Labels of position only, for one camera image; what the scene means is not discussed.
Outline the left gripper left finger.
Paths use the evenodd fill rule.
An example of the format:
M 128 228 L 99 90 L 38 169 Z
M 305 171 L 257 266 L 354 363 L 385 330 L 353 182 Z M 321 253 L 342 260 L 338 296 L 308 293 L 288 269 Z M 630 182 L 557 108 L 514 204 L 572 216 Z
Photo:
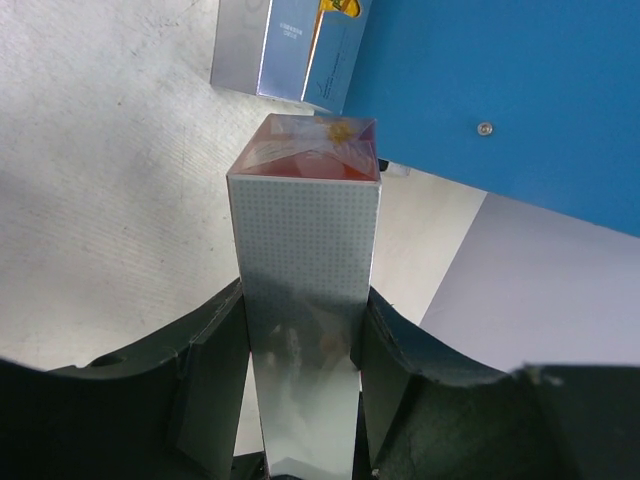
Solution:
M 249 342 L 242 289 L 84 367 L 1 364 L 5 479 L 229 479 Z

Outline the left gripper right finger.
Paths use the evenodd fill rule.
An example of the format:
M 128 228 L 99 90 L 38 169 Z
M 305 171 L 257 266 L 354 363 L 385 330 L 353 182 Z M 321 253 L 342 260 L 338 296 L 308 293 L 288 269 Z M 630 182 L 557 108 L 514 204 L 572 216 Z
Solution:
M 639 371 L 456 351 L 371 292 L 356 344 L 358 479 L 635 479 Z

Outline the red 3D toothpaste box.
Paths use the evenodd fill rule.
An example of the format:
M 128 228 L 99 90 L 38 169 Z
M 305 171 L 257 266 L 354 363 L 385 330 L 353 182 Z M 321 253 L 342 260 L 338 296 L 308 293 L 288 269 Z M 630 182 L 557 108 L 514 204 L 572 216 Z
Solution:
M 348 479 L 381 197 L 376 123 L 271 114 L 227 187 L 268 473 Z

